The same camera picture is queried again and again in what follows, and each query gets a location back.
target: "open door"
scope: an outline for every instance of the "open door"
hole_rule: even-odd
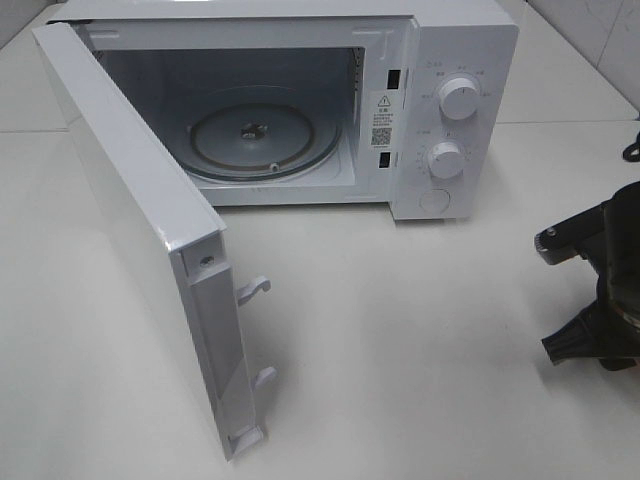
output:
[[[34,35],[113,243],[230,459],[263,437],[237,307],[269,282],[236,292],[224,223],[74,29]]]

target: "black cable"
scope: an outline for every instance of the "black cable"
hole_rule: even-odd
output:
[[[622,158],[627,162],[640,162],[640,132],[638,132],[635,143],[622,151]]]

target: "microwave oven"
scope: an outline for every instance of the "microwave oven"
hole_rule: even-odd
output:
[[[518,29],[493,0],[69,0],[34,30],[114,245],[225,457],[263,436],[212,206],[468,216]]]

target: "screw hole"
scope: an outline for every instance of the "screw hole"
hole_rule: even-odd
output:
[[[213,265],[213,256],[209,255],[204,257],[202,260],[200,260],[200,266],[201,267],[209,267],[211,265]]]

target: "control knob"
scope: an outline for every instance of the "control knob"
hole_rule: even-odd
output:
[[[454,77],[439,89],[440,109],[451,120],[463,120],[478,108],[480,91],[477,82],[469,77]]]
[[[453,142],[438,143],[427,154],[431,175],[446,180],[458,175],[464,168],[464,154]]]

